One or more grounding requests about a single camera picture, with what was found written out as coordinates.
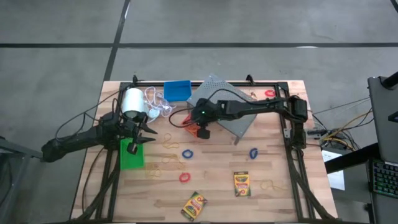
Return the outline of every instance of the gray perforated box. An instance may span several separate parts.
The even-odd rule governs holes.
[[[197,88],[197,90],[193,92],[192,96],[188,99],[187,102],[191,106],[195,106],[199,98],[208,98],[216,90],[219,90],[221,88],[231,90],[248,101],[253,100],[253,98],[251,98],[241,90],[235,88],[231,84],[227,83],[226,81],[218,78],[216,75],[209,75],[209,77]],[[210,99],[210,101],[213,103],[217,103],[217,100],[238,100],[240,102],[244,102],[239,97],[227,91],[218,91]],[[248,130],[250,124],[254,121],[254,118],[256,118],[256,115],[246,115],[234,121],[218,121],[218,124],[220,124],[222,127],[237,136],[238,139],[240,139]]]

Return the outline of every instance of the white paper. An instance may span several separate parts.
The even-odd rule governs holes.
[[[329,152],[329,151],[325,151],[325,150],[322,151],[322,157],[323,157],[324,162],[329,161],[334,158],[337,158],[339,156],[341,156],[341,154]],[[345,190],[344,171],[343,170],[328,174],[328,178],[329,178],[329,184],[330,184],[331,188]]]

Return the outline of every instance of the blue rubber band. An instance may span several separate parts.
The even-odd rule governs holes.
[[[250,159],[255,159],[258,154],[259,154],[259,151],[257,150],[257,148],[251,149],[250,153],[249,153]]]
[[[182,152],[182,157],[186,158],[186,159],[191,159],[193,156],[193,152],[190,149],[186,149]]]

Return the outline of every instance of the blue box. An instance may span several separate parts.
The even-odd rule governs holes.
[[[186,101],[192,95],[191,80],[164,83],[164,98],[169,101]]]

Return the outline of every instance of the keyboard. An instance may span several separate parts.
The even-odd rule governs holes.
[[[369,168],[371,190],[378,194],[398,198],[398,166],[371,160]]]

